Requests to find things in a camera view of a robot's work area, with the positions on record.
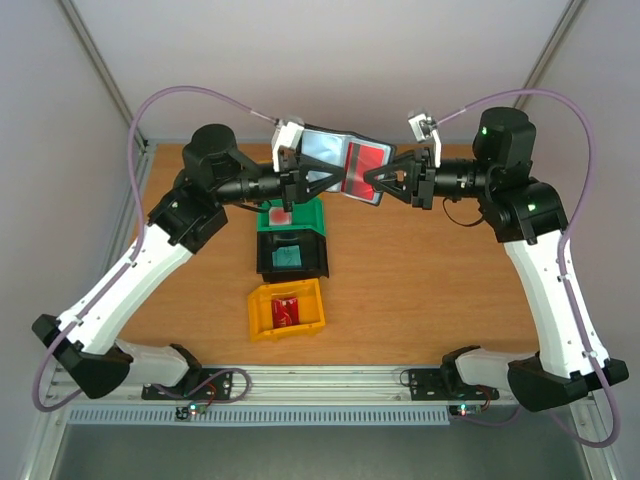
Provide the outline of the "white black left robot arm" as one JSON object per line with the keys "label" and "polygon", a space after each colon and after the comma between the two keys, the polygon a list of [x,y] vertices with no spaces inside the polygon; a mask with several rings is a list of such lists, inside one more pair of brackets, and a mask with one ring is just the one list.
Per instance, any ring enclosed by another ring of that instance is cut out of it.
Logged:
{"label": "white black left robot arm", "polygon": [[294,122],[280,126],[273,166],[242,153],[226,125],[208,124],[192,135],[183,170],[144,217],[130,250],[73,307],[32,325],[80,393],[102,398],[126,383],[157,384],[179,398],[199,391],[202,366],[185,347],[136,345],[119,334],[155,289],[227,224],[225,205],[279,199],[291,208],[344,179],[341,154],[318,159],[303,148],[311,133]]}

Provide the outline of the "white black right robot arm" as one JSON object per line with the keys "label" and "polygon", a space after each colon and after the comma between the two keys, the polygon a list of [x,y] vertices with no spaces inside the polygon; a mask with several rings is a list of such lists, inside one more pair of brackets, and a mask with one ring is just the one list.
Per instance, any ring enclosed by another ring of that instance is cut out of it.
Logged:
{"label": "white black right robot arm", "polygon": [[558,192],[530,174],[536,128],[526,113],[493,107],[480,118],[471,160],[442,160],[431,148],[395,157],[368,170],[364,180],[414,208],[435,198],[474,198],[482,221],[495,234],[522,283],[539,349],[509,354],[477,345],[442,358],[441,383],[451,398],[475,386],[511,392],[530,412],[564,406],[591,392],[624,382],[626,363],[602,345],[573,272],[567,219]]}

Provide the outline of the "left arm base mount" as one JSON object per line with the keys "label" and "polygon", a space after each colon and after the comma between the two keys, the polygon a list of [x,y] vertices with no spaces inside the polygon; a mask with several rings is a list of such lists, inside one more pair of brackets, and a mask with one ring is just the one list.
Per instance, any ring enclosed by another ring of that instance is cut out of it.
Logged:
{"label": "left arm base mount", "polygon": [[213,399],[228,401],[235,374],[230,369],[204,367],[199,376],[190,376],[181,380],[176,386],[145,385],[142,388],[143,400],[196,400],[208,401]]}

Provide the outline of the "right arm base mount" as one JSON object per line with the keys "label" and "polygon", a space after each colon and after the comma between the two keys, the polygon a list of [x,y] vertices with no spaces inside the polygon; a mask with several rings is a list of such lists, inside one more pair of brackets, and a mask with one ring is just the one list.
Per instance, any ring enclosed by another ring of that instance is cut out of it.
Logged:
{"label": "right arm base mount", "polygon": [[450,392],[438,368],[410,368],[399,376],[403,386],[409,389],[412,401],[446,400],[454,402],[498,400],[496,389],[462,385]]}

